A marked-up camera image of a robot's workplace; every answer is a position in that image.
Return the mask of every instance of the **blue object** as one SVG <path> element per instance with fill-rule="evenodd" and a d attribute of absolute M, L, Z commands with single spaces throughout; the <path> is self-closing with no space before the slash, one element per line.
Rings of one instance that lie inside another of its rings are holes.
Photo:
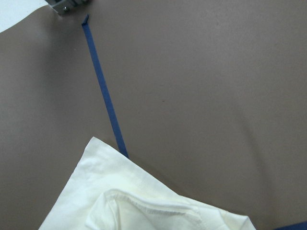
<path fill-rule="evenodd" d="M 97 55 L 97 51 L 95 48 L 95 44 L 94 44 L 94 40 L 93 40 L 93 36 L 90 30 L 90 27 L 87 23 L 89 18 L 89 15 L 87 15 L 82 23 L 82 28 L 84 30 L 84 34 L 87 40 L 87 44 L 88 47 L 90 49 L 90 53 L 91 53 L 91 57 L 92 57 L 92 61 L 93 61 L 93 65 L 96 71 L 96 75 L 98 78 L 98 82 L 99 82 L 99 86 L 101 89 L 101 93 L 104 97 L 105 103 L 106 103 L 106 109 L 107 109 L 107 113 L 109 114 L 109 118 L 110 118 L 110 122 L 113 128 L 113 132 L 116 138 L 116 142 L 119 148 L 119 151 L 121 154 L 123 154 L 125 157 L 129 158 L 127 150 L 126 150 L 126 146 L 125 146 L 125 142 L 123 139 L 123 136 L 121 134 L 120 128 L 119 128 L 119 124 L 116 118 L 116 114 L 115 114 L 115 110 L 111 101 L 111 97 L 109 94 L 109 91 L 107 89 L 106 86 L 106 80 L 104 77 L 104 74 L 102 73 L 102 69 L 101 69 L 101 65 L 99 62 L 99 58 Z"/>
<path fill-rule="evenodd" d="M 307 230 L 307 222 L 277 228 L 275 230 Z"/>

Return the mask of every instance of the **blue tape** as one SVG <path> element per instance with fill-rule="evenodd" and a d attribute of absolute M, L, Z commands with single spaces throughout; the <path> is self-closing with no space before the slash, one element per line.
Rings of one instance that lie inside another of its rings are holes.
<path fill-rule="evenodd" d="M 129 158 L 127 150 L 126 150 L 126 146 L 125 146 L 125 143 L 124 143 L 124 139 L 123 139 L 123 136 L 121 134 L 119 124 L 118 124 L 118 121 L 117 121 L 117 118 L 116 118 L 116 114 L 115 114 L 115 110 L 114 110 L 114 107 L 113 107 L 113 104 L 112 104 L 112 101 L 111 101 L 111 97 L 110 97 L 109 91 L 108 91 L 107 86 L 106 86 L 106 80 L 105 80 L 104 74 L 102 73 L 102 69 L 101 69 L 101 65 L 100 65 L 99 58 L 98 58 L 98 55 L 97 55 L 97 51 L 96 51 L 96 48 L 95 48 L 93 36 L 92 36 L 91 30 L 90 30 L 90 27 L 87 23 L 88 18 L 89 18 L 89 15 L 87 15 L 85 17 L 85 19 L 82 23 L 82 28 L 84 30 L 84 34 L 85 34 L 85 37 L 86 37 L 86 40 L 87 40 L 87 44 L 88 44 L 88 47 L 90 49 L 90 53 L 91 53 L 93 65 L 94 65 L 94 68 L 95 68 L 95 72 L 96 72 L 96 75 L 97 75 L 97 78 L 98 78 L 101 93 L 102 93 L 103 98 L 104 98 L 105 103 L 106 103 L 106 110 L 107 110 L 107 113 L 109 114 L 110 122 L 111 122 L 111 125 L 112 125 L 112 128 L 113 128 L 113 132 L 114 132 L 114 135 L 115 135 L 115 138 L 116 138 L 116 142 L 117 142 L 119 151 L 125 157 Z"/>

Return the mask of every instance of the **folded white cloth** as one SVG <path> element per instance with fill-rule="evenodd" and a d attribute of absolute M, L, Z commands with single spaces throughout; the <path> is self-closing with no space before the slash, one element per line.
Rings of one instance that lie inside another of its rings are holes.
<path fill-rule="evenodd" d="M 92 138 L 39 230 L 254 230 L 247 216 L 180 196 Z"/>

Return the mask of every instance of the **white surface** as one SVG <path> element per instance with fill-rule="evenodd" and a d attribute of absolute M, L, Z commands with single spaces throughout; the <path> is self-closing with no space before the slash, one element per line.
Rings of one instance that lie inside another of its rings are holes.
<path fill-rule="evenodd" d="M 40 230 L 254 230 L 246 216 L 180 196 L 92 138 Z"/>
<path fill-rule="evenodd" d="M 47 4 L 45 0 L 0 0 L 0 33 Z"/>

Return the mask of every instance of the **metal bracket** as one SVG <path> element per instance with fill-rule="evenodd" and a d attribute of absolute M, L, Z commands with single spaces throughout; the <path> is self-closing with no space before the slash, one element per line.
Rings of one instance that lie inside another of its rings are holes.
<path fill-rule="evenodd" d="M 89 2 L 89 0 L 46 0 L 46 2 L 58 14 L 63 15 L 77 6 Z"/>

